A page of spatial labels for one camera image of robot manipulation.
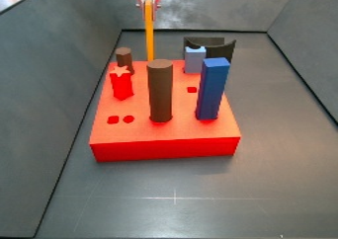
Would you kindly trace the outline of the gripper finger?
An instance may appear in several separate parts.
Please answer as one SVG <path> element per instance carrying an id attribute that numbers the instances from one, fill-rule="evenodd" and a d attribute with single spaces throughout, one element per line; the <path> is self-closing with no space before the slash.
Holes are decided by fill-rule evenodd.
<path id="1" fill-rule="evenodd" d="M 154 0 L 153 1 L 153 20 L 157 20 L 157 12 L 158 10 L 162 8 L 162 4 L 161 4 L 162 0 Z"/>
<path id="2" fill-rule="evenodd" d="M 137 7 L 142 10 L 143 20 L 146 20 L 146 0 L 137 0 Z"/>

